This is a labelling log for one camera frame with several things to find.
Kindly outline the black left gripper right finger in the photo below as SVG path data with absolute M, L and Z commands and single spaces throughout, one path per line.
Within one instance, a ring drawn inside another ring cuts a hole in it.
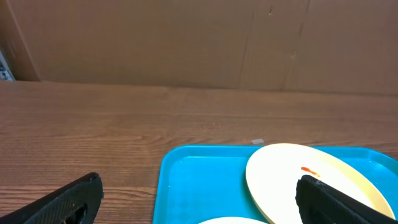
M 310 175 L 298 180 L 295 201 L 303 224 L 397 224 Z

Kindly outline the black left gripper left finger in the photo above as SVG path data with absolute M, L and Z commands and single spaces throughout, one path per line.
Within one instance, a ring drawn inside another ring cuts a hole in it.
M 104 197 L 96 172 L 1 217 L 3 224 L 93 224 Z

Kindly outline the yellow plate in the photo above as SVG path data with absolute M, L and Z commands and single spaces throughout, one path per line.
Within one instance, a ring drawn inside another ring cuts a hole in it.
M 303 146 L 279 143 L 256 150 L 246 165 L 245 176 L 255 205 L 269 223 L 300 223 L 296 185 L 310 175 L 359 202 L 395 218 L 393 203 L 375 178 L 371 155 L 363 147 Z

